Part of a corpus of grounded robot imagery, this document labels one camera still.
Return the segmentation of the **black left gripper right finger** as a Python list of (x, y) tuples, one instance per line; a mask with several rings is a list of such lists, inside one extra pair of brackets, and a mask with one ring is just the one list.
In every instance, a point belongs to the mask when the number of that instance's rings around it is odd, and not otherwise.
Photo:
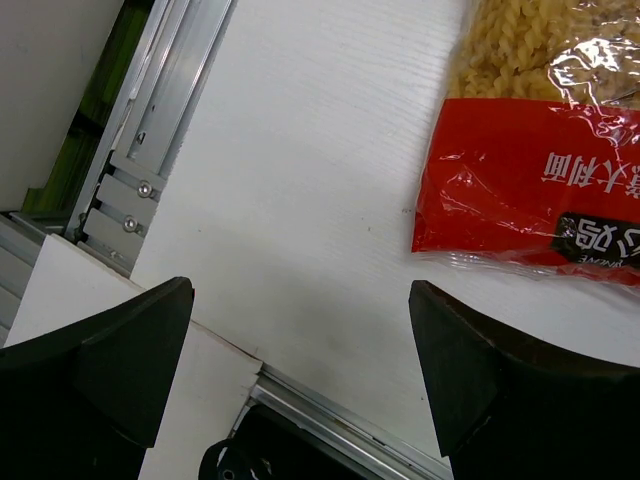
[(425, 280), (409, 311), (457, 479), (635, 479), (639, 371), (552, 345)]

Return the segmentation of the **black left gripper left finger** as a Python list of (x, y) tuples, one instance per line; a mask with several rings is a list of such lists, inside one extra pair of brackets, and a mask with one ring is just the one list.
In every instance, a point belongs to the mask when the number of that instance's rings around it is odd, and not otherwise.
[(4, 479), (136, 479), (153, 448), (194, 303), (175, 277), (1, 351)]

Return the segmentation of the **red fusilli pasta bag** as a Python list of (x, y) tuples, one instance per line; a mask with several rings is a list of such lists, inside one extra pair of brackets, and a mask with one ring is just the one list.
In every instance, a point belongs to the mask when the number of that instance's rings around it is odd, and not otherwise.
[(415, 254), (639, 283), (639, 5), (471, 1)]

